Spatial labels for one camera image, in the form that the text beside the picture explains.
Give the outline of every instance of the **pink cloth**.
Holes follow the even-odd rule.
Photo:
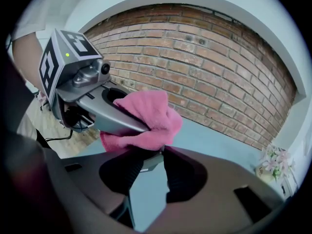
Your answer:
[[[151,130],[137,136],[122,137],[101,131],[100,138],[107,152],[127,149],[129,145],[157,151],[163,145],[172,144],[182,127],[182,117],[168,106],[165,91],[133,92],[125,98],[116,99],[114,104],[141,119]]]

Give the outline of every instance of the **wooden floor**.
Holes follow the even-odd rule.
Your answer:
[[[29,105],[26,113],[44,138],[62,138],[69,136],[70,130],[68,128],[63,128],[47,107],[42,111],[40,110],[40,103],[36,98]],[[71,139],[53,140],[49,141],[48,144],[57,152],[60,158],[67,158],[77,155],[98,138],[99,130],[89,129],[82,133],[73,132]]]

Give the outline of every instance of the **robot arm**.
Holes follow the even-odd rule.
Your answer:
[[[90,127],[118,136],[148,131],[143,122],[113,104],[129,91],[111,81],[109,70],[110,62],[82,33],[55,29],[39,67],[54,116],[76,132]],[[65,104],[75,106],[65,111]]]

